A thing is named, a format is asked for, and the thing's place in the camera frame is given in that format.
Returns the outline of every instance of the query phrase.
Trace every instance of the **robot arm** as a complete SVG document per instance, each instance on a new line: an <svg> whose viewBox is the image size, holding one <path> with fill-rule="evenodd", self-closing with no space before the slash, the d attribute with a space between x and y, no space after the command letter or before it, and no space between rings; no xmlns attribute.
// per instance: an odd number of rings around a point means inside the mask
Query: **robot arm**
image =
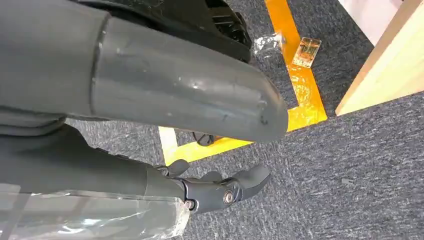
<svg viewBox="0 0 424 240"><path fill-rule="evenodd" d="M64 124L124 120L271 141L287 130L287 107L257 69L74 1L1 5L0 183L177 197L202 213L255 195L270 178L261 166L180 178L184 161L153 167L110 155Z"/></svg>

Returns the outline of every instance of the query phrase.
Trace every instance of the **white wall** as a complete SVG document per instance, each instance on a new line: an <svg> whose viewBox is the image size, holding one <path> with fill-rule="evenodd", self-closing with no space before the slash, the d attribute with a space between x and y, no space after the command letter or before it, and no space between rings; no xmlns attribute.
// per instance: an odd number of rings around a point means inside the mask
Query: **white wall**
<svg viewBox="0 0 424 240"><path fill-rule="evenodd" d="M389 25L401 0L338 0L375 46Z"/></svg>

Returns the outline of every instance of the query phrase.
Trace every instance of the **yellow floor marking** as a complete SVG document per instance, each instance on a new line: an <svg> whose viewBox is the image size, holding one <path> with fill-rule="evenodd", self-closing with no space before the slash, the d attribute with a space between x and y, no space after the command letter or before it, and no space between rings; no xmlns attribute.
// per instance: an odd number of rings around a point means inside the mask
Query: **yellow floor marking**
<svg viewBox="0 0 424 240"><path fill-rule="evenodd" d="M327 114L312 70L291 64L301 37L287 1L265 0L265 4L268 8L274 31L285 38L285 45L281 46L281 52L298 102L297 107L288 110L288 131L325 121ZM166 165L170 165L178 159L193 162L253 143L225 137L210 146L200 146L197 142L177 146L173 128L159 127L159 135Z"/></svg>

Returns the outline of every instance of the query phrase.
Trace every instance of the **wooden board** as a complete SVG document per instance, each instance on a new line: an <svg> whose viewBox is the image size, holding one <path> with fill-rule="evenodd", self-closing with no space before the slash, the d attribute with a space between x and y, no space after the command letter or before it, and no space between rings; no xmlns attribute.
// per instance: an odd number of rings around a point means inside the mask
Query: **wooden board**
<svg viewBox="0 0 424 240"><path fill-rule="evenodd" d="M424 91L424 0L405 0L338 105L339 115Z"/></svg>

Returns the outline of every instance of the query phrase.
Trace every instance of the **clear plastic piece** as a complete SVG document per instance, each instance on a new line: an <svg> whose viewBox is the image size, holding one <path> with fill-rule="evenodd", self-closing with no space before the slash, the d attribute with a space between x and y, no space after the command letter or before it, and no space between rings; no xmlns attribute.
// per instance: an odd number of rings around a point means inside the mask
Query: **clear plastic piece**
<svg viewBox="0 0 424 240"><path fill-rule="evenodd" d="M190 216L176 197L4 188L0 211L0 239L9 240L162 240L182 235Z"/></svg>
<svg viewBox="0 0 424 240"><path fill-rule="evenodd" d="M280 33L273 33L256 38L253 41L253 53L255 55L282 49L285 44L284 36Z"/></svg>

